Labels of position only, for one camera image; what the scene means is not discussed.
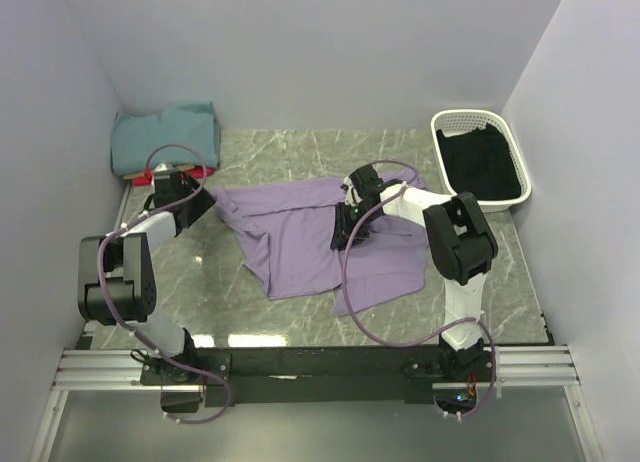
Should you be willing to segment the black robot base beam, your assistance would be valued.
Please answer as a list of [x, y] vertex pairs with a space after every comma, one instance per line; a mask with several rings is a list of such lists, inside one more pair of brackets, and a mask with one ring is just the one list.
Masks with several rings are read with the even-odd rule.
[[438, 384], [487, 382], [491, 354], [482, 346], [456, 353], [445, 346], [411, 348], [267, 347], [194, 349], [191, 360], [213, 379], [177, 368], [139, 349], [143, 387], [161, 390], [170, 413], [237, 404], [401, 400], [431, 404]]

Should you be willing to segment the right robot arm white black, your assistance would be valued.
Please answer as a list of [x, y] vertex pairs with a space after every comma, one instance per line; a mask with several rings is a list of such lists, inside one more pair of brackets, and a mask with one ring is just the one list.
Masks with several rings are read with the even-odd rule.
[[345, 200], [335, 206], [330, 248], [344, 253], [342, 292], [349, 316], [359, 321], [349, 300], [347, 261], [352, 246], [368, 238], [369, 223], [387, 215], [421, 226], [445, 287], [445, 325], [435, 333], [438, 371], [452, 381], [464, 379], [490, 338], [481, 324], [481, 304], [498, 255], [496, 239], [475, 196], [443, 195], [414, 187], [410, 181], [385, 181], [371, 164], [348, 175], [342, 190]]

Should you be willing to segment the purple t shirt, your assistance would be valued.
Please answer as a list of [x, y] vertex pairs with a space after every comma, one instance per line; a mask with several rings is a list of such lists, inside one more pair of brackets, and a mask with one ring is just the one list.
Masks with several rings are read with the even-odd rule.
[[[214, 188], [218, 216], [236, 234], [246, 267], [270, 300], [336, 291], [334, 312], [348, 314], [342, 292], [344, 253], [330, 249], [334, 207], [344, 193], [336, 178]], [[369, 225], [347, 261], [355, 312], [422, 290], [428, 240], [424, 229], [395, 216]]]

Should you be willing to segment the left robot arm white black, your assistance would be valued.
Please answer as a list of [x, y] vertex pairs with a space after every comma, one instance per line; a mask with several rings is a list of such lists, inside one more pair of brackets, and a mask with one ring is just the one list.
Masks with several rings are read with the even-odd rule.
[[149, 348], [142, 363], [164, 366], [176, 383], [193, 381], [200, 360], [192, 337], [157, 302], [152, 253], [191, 227], [215, 199], [192, 175], [176, 168], [152, 175], [153, 192], [130, 222], [79, 246], [77, 304], [88, 322], [119, 325]]

